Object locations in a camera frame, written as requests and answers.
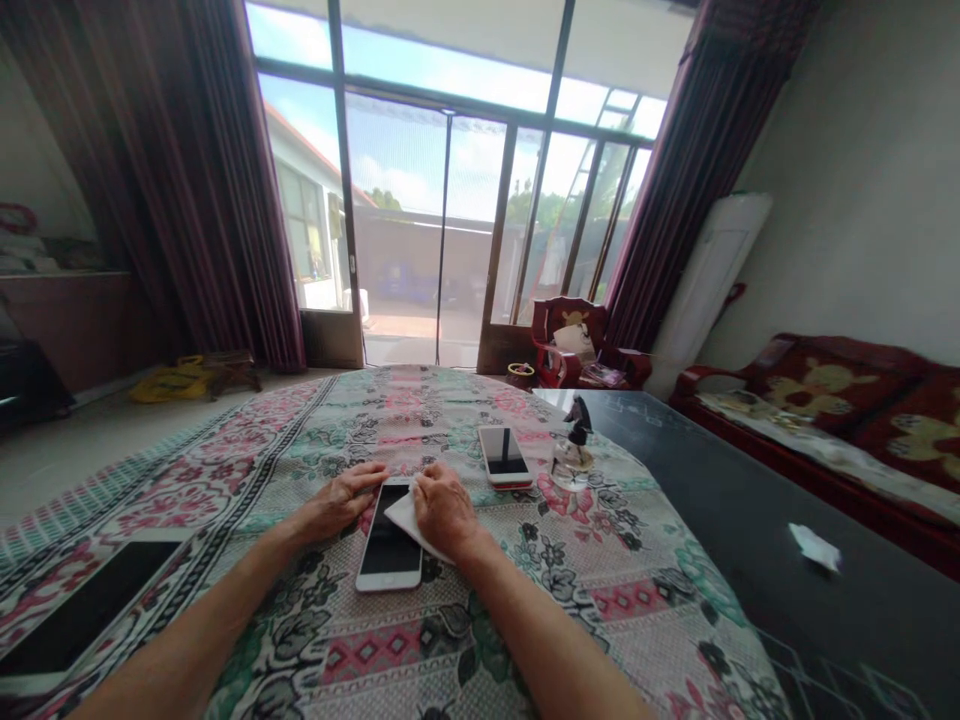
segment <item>sky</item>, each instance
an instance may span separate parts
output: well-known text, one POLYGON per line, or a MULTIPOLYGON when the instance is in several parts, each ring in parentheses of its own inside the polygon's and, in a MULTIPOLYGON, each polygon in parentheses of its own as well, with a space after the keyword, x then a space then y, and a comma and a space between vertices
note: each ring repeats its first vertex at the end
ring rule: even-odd
MULTIPOLYGON (((326 21, 250 3, 247 16, 257 55, 331 68, 326 21)), ((546 109, 550 75, 545 72, 349 26, 343 28, 343 44, 344 66, 351 74, 534 112, 546 109)), ((260 76, 260 87, 264 100, 339 168, 333 91, 268 75, 260 76)), ((605 87, 564 78, 557 115, 593 125, 606 92, 605 87)), ((662 100, 642 98, 635 132, 655 137, 665 108, 662 100)), ((375 187, 389 190, 404 210, 440 214, 445 125, 446 117, 438 111, 348 93, 347 135, 354 185, 366 191, 375 187)), ((502 123, 454 118, 447 205, 450 217, 493 220, 505 131, 502 123)), ((521 130, 511 188, 517 180, 522 188, 527 179, 533 178, 541 135, 539 131, 521 130)), ((586 147, 584 138, 552 134, 543 192, 569 192, 586 147)), ((638 156, 638 163, 645 165, 647 156, 638 156)))

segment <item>phone screen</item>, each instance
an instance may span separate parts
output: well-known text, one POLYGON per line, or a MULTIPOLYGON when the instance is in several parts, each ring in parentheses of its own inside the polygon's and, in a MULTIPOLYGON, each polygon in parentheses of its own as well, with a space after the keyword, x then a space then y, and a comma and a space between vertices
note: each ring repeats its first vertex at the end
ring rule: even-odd
POLYGON ((510 428, 480 428, 480 444, 491 475, 529 472, 510 428))
POLYGON ((420 544, 393 524, 384 513, 409 492, 407 485, 381 485, 380 501, 370 526, 361 575, 416 572, 420 569, 420 544))
POLYGON ((179 547, 179 542, 124 545, 0 660, 0 676, 69 670, 179 547))

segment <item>floor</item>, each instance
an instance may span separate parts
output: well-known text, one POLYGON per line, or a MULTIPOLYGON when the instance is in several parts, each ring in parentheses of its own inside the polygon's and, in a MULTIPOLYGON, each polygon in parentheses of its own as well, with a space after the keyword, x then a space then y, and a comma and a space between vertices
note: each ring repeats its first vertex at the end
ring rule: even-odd
MULTIPOLYGON (((263 385, 265 390, 277 390, 340 372, 268 375, 263 385)), ((21 427, 0 436, 0 528, 16 523, 101 468, 253 395, 252 390, 233 390, 217 402, 137 405, 126 392, 120 392, 81 407, 64 420, 21 427)))
MULTIPOLYGON (((366 334, 364 347, 368 365, 410 363, 433 365, 437 357, 434 338, 383 337, 366 334)), ((478 342, 440 341, 440 365, 474 370, 480 353, 478 342)))

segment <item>yellow plastic bag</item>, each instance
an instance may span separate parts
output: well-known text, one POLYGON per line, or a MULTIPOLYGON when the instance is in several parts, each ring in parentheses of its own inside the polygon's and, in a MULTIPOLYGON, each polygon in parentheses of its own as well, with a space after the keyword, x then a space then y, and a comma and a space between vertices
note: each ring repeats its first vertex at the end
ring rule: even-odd
POLYGON ((207 393, 207 383, 215 374, 203 369, 203 355, 182 357, 176 367, 160 368, 137 383, 130 399, 141 403, 193 400, 207 393))

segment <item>white tissue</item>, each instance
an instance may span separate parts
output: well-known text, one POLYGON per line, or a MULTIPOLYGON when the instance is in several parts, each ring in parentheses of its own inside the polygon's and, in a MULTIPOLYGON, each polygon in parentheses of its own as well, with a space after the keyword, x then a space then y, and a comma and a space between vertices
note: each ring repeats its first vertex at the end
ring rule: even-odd
POLYGON ((428 553, 443 560, 445 563, 453 565, 453 560, 428 543, 426 538, 420 534, 420 528, 417 527, 417 512, 413 506, 413 492, 409 492, 397 500, 393 505, 388 507, 383 514, 390 518, 394 525, 420 543, 420 547, 428 553))
POLYGON ((789 523, 790 532, 793 533, 793 539, 800 546, 800 554, 805 558, 813 560, 818 565, 835 573, 840 572, 840 551, 826 540, 817 535, 806 525, 794 525, 789 523))

